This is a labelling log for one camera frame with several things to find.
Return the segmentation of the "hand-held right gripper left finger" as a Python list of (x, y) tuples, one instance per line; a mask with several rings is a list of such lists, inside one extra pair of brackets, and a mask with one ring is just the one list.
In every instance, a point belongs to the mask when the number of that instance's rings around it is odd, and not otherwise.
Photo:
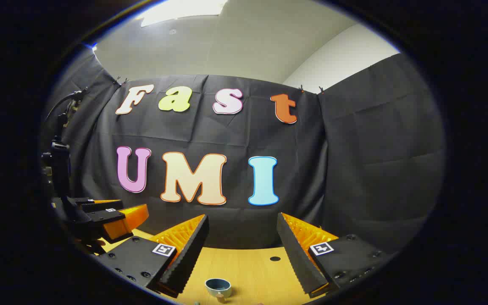
[(122, 278), (176, 298), (194, 270), (209, 232), (202, 214), (151, 237), (133, 236), (96, 259)]

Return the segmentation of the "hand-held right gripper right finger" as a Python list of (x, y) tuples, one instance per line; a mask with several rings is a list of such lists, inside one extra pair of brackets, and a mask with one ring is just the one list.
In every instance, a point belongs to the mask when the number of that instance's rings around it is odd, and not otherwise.
[(394, 256), (356, 234), (337, 237), (286, 213), (277, 215), (277, 233), (304, 293), (310, 297), (353, 285)]

